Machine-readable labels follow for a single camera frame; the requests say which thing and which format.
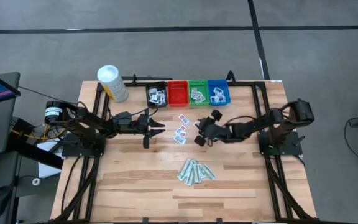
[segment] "white paper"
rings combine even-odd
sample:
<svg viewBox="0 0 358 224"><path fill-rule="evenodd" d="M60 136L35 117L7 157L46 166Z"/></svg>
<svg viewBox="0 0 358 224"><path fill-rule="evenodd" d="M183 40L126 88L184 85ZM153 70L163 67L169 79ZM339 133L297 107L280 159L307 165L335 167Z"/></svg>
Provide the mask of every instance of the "white paper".
<svg viewBox="0 0 358 224"><path fill-rule="evenodd" d="M49 151L52 147L54 147L56 145L57 142L55 142L55 141L43 142L43 143L38 144L37 147L44 151ZM55 155L62 157L61 153L55 153ZM50 167L50 166L42 164L40 162L38 163L38 176L40 178L50 177L51 175L56 175L56 174L59 174L60 172L61 172L60 169Z"/></svg>

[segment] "desk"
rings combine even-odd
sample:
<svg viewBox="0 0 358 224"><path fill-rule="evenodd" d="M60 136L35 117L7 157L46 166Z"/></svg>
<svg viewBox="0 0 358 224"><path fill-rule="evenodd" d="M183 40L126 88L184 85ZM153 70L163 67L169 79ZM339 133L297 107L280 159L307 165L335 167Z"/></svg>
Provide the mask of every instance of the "desk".
<svg viewBox="0 0 358 224"><path fill-rule="evenodd" d="M19 73L1 74L0 78L17 88L19 84ZM17 152L8 152L1 154L6 150L6 144L9 135L9 127L13 114L15 98L0 102L0 187L13 183L16 176L16 168L19 162L19 154ZM11 196L5 212L0 216L0 223L11 223L16 219L16 211L18 201L15 198L16 188Z"/></svg>
<svg viewBox="0 0 358 224"><path fill-rule="evenodd" d="M85 81L81 87L79 100L89 108L93 107L97 83ZM283 83L266 81L266 86L272 108L287 102ZM127 101L110 101L112 114L134 113L147 107L144 87L130 87L128 91ZM250 88L230 87L230 93L231 104L218 108L223 114L221 124L240 115L256 116ZM150 149L143 149L143 136L140 135L108 139L99 164L91 221L141 222L142 217L149 217L150 222L215 222L216 218L223 218L225 222L275 220L265 162L259 154L255 134L241 143L216 142L213 147L199 147L193 142L197 135L193 122L209 116L212 109L160 108L153 119L165 124L166 131L150 140ZM175 130L182 124L179 114L191 121L186 125L188 140L185 145L173 140ZM208 164L218 178L204 180L192 187L180 182L176 175L187 159ZM63 190L74 160L68 158L63 163L51 218L60 214ZM305 211L315 217L302 163L293 156L283 156L282 160L289 191ZM74 168L65 206L76 193L81 166L82 159ZM282 217L285 217L282 196L279 190L277 192ZM85 214L86 198L87 193L81 204L80 218Z"/></svg>

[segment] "small plastic bin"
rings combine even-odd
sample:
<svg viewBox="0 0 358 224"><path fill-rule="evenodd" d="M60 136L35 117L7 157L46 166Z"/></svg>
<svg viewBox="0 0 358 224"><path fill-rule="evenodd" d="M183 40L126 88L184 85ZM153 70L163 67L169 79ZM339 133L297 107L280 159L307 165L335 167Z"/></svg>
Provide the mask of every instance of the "small plastic bin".
<svg viewBox="0 0 358 224"><path fill-rule="evenodd" d="M189 104L187 81L168 81L168 104L187 106Z"/></svg>
<svg viewBox="0 0 358 224"><path fill-rule="evenodd" d="M205 97L205 100L201 103L196 103L191 99L191 89L197 88L198 92L201 92ZM208 81L207 80L189 80L189 101L191 106L206 106L209 105L209 93L208 93Z"/></svg>
<svg viewBox="0 0 358 224"><path fill-rule="evenodd" d="M162 105L156 105L155 103L150 102L150 95L149 95L149 90L156 88L157 91L164 91L165 94L165 103ZM154 82L154 83L148 83L146 84L146 97L147 97L147 106L150 108L158 108L158 107L164 107L167 105L167 101L168 101L168 97L167 97L167 90L165 88L165 82L164 81L160 81L160 82Z"/></svg>
<svg viewBox="0 0 358 224"><path fill-rule="evenodd" d="M208 80L208 90L209 97L214 96L214 89L218 87L223 90L223 95L226 97L226 102L224 103L215 103L211 101L212 106L223 106L231 102L230 100L230 91L229 86L227 85L227 80Z"/></svg>

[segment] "concrete floor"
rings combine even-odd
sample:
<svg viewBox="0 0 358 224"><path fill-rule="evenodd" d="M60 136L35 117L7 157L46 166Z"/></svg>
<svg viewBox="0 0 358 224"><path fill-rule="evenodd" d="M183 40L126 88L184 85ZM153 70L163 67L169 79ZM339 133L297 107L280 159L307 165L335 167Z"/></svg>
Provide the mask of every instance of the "concrete floor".
<svg viewBox="0 0 358 224"><path fill-rule="evenodd" d="M257 0L260 26L358 25L358 1ZM245 0L0 0L0 29L153 26L251 26ZM358 116L358 30L262 31L271 79L289 100L311 103L316 121L300 128L306 172L320 219L358 223L358 158L343 128ZM21 86L67 101L83 80L115 64L123 75L261 79L253 31L105 34L0 34L0 73L18 71ZM15 116L38 125L48 99L22 90ZM348 130L358 153L358 129ZM24 160L25 174L36 164ZM23 192L32 192L23 183ZM57 181L21 198L18 218L47 220Z"/></svg>

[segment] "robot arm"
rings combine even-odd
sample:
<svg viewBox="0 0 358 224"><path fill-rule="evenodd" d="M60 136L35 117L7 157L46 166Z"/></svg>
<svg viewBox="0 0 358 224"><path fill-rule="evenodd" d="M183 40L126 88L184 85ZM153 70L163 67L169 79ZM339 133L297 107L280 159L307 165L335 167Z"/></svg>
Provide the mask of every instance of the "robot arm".
<svg viewBox="0 0 358 224"><path fill-rule="evenodd" d="M50 126L61 127L71 132L79 143L88 148L98 150L101 138L114 138L117 134L143 134L143 147L149 148L149 139L164 129L153 130L150 127L164 127L149 117L149 109L145 110L137 120L125 111L105 121L86 108L77 107L70 103L48 101L45 109L45 123Z"/></svg>
<svg viewBox="0 0 358 224"><path fill-rule="evenodd" d="M286 108L290 109L289 116L283 114ZM279 126L269 131L270 142L273 144L280 143L295 128L307 126L314 121L310 104L301 99L289 102L281 108L273 108L267 114L246 123L226 123L223 126L218 126L215 122L221 119L222 114L218 110L214 110L211 116L212 118L199 120L200 123L197 125L200 135L196 137L195 143L200 146L204 146L207 140L210 146L214 141L242 142L249 138L252 133L274 124L279 124Z"/></svg>

